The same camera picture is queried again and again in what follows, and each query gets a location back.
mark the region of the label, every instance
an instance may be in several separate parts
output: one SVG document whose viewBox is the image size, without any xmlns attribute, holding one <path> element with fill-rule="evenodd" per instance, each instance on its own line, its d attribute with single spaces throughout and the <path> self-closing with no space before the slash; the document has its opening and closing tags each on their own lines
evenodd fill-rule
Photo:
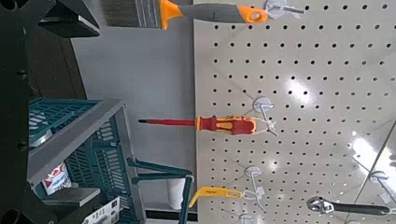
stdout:
<svg viewBox="0 0 396 224">
<path fill-rule="evenodd" d="M 120 197 L 87 216 L 82 224 L 115 224 L 120 220 Z"/>
<path fill-rule="evenodd" d="M 51 195 L 60 189 L 71 188 L 72 184 L 64 163 L 53 169 L 47 178 L 42 181 L 42 184 L 47 195 Z"/>
</svg>

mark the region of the gray handle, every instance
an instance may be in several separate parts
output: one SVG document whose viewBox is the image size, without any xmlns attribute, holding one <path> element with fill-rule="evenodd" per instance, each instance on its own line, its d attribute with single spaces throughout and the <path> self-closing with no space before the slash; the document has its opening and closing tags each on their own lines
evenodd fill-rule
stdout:
<svg viewBox="0 0 396 224">
<path fill-rule="evenodd" d="M 178 8 L 185 17 L 200 21 L 245 23 L 236 5 L 203 3 Z"/>
</svg>

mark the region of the wrench head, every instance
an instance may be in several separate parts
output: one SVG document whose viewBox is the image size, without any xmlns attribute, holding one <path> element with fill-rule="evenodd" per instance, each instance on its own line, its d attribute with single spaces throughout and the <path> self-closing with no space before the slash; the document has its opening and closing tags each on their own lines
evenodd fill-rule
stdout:
<svg viewBox="0 0 396 224">
<path fill-rule="evenodd" d="M 309 210 L 319 212 L 321 214 L 328 214 L 334 211 L 334 206 L 332 203 L 319 196 L 313 197 L 306 201 L 306 205 Z"/>
</svg>

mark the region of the white wall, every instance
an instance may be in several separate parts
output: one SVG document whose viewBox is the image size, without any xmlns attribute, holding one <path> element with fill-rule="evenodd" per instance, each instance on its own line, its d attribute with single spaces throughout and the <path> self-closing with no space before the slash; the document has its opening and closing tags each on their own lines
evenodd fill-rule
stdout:
<svg viewBox="0 0 396 224">
<path fill-rule="evenodd" d="M 92 2 L 87 6 L 102 24 L 100 37 L 73 39 L 88 97 L 127 102 L 138 159 L 195 172 L 193 128 L 137 123 L 147 118 L 194 119 L 192 22 L 175 19 L 168 31 L 109 28 L 98 6 Z M 163 181 L 140 187 L 147 207 L 167 208 Z"/>
</svg>

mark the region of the orange handle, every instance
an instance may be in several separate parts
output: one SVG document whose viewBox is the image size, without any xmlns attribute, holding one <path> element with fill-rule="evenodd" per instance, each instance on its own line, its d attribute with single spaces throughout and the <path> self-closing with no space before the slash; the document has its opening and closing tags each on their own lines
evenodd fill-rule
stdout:
<svg viewBox="0 0 396 224">
<path fill-rule="evenodd" d="M 238 6 L 238 10 L 246 23 L 260 23 L 268 20 L 268 13 L 262 8 Z"/>
</svg>

